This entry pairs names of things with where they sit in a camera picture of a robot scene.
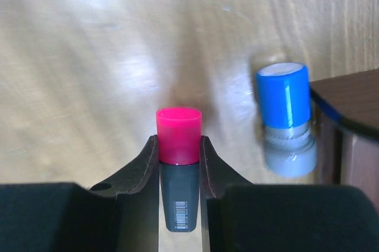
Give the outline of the brown wooden desk organizer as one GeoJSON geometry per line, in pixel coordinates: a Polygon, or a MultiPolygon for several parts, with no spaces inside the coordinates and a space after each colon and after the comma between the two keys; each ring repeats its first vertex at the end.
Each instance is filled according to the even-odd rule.
{"type": "Polygon", "coordinates": [[[316,183],[347,184],[378,201],[378,70],[311,82],[316,183]]]}

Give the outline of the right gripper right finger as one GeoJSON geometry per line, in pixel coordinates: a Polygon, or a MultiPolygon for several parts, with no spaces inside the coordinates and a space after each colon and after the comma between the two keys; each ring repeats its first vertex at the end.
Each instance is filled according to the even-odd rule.
{"type": "Polygon", "coordinates": [[[378,213],[356,187],[252,184],[200,141],[204,251],[377,251],[378,213]]]}

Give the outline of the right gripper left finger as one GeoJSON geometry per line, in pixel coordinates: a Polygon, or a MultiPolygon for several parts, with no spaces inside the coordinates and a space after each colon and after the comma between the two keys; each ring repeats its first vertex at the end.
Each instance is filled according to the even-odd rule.
{"type": "Polygon", "coordinates": [[[100,183],[3,184],[2,251],[157,251],[158,139],[100,183]]]}

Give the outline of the pink black highlighter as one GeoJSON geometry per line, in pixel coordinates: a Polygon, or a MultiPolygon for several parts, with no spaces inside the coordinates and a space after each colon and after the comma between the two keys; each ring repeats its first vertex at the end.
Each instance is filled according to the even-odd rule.
{"type": "Polygon", "coordinates": [[[160,185],[166,227],[191,232],[197,226],[202,113],[167,107],[156,112],[160,185]]]}

